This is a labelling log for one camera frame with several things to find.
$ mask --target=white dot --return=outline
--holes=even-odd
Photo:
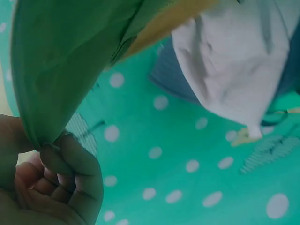
[[[115,218],[115,214],[113,211],[106,211],[104,214],[104,221],[108,222],[110,220],[113,220]]]
[[[186,165],[186,170],[189,173],[195,172],[198,168],[199,168],[199,163],[196,160],[190,160]]]
[[[125,79],[122,73],[114,73],[112,74],[109,83],[114,88],[119,88],[123,85]]]
[[[223,169],[227,169],[228,167],[230,167],[233,163],[234,159],[232,157],[226,157],[223,158],[219,163],[218,163],[218,167],[223,170]]]
[[[154,147],[154,148],[150,149],[148,156],[152,159],[156,159],[156,158],[159,158],[162,153],[163,153],[163,151],[160,147]]]
[[[115,125],[111,125],[105,129],[104,137],[109,142],[115,142],[119,138],[119,129]]]
[[[10,69],[6,72],[5,77],[6,77],[7,81],[12,81],[11,70]]]
[[[154,108],[157,110],[165,109],[169,104],[169,100],[166,96],[160,95],[154,99]]]
[[[2,33],[3,31],[5,31],[5,28],[6,28],[6,22],[2,22],[0,24],[0,33]]]
[[[177,202],[182,197],[182,192],[179,190],[172,191],[167,195],[165,201],[169,204]]]
[[[272,219],[281,218],[289,208],[289,200],[284,194],[273,195],[267,205],[267,214]]]
[[[104,179],[104,184],[108,187],[113,187],[117,184],[118,180],[115,176],[107,176]]]
[[[274,127],[263,127],[262,128],[262,133],[264,135],[268,135],[268,134],[272,133],[273,130],[274,130]]]
[[[222,192],[217,191],[215,193],[210,194],[209,196],[207,196],[202,204],[204,207],[209,208],[209,207],[213,207],[214,205],[216,205],[223,197]]]
[[[116,223],[116,225],[128,225],[129,221],[126,219],[120,220],[119,222]]]
[[[196,124],[195,124],[195,128],[197,130],[201,130],[203,128],[205,128],[207,126],[208,120],[207,118],[200,118],[199,120],[197,120]]]
[[[150,200],[154,198],[155,195],[156,195],[156,190],[152,187],[149,187],[144,190],[142,197],[144,200]]]
[[[228,131],[226,133],[226,140],[232,142],[237,136],[237,132],[235,130]]]

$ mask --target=yellow fabric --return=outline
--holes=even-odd
[[[129,57],[147,46],[163,39],[171,31],[189,18],[196,17],[200,12],[208,9],[218,0],[177,0],[169,8],[160,12],[139,33],[135,42],[127,51],[125,58]]]
[[[13,115],[5,94],[1,61],[0,61],[0,114],[9,115],[9,116]]]

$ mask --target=green cloth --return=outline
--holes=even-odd
[[[19,0],[11,66],[36,148],[51,143],[95,83],[168,0]]]

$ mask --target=teal fabric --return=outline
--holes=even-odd
[[[0,23],[6,23],[0,60],[18,115],[9,77],[11,4],[0,0]],[[163,46],[102,73],[67,125],[102,166],[105,198],[97,224],[300,224],[297,96],[274,110],[298,110],[276,127],[263,127],[263,139],[251,140],[243,126],[148,80]]]

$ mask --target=finger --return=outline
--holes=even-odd
[[[15,174],[23,181],[26,188],[32,188],[44,175],[44,166],[39,153],[34,152],[27,162],[18,165]]]
[[[46,195],[35,190],[28,191],[30,196],[29,208],[33,211],[48,214],[64,221],[66,224],[83,225],[83,220],[67,205],[54,201]]]
[[[34,150],[21,119],[0,114],[0,153],[24,153]]]
[[[18,155],[0,156],[0,188],[11,192],[12,195],[15,191],[15,164],[17,160]]]
[[[58,147],[54,145],[43,146],[40,150],[40,157],[44,166],[53,173],[73,176],[73,170],[60,155]]]
[[[31,151],[19,118],[0,115],[0,188],[15,194],[15,166],[18,154]]]
[[[44,170],[44,177],[42,177],[34,186],[33,189],[41,194],[51,196],[58,187],[57,175],[47,168]]]
[[[87,224],[94,224],[103,200],[100,165],[72,135],[65,135],[61,139],[60,152],[66,163],[75,171],[76,190],[68,205]]]
[[[57,177],[60,185],[52,193],[51,198],[58,202],[68,204],[76,188],[75,178],[59,174]]]

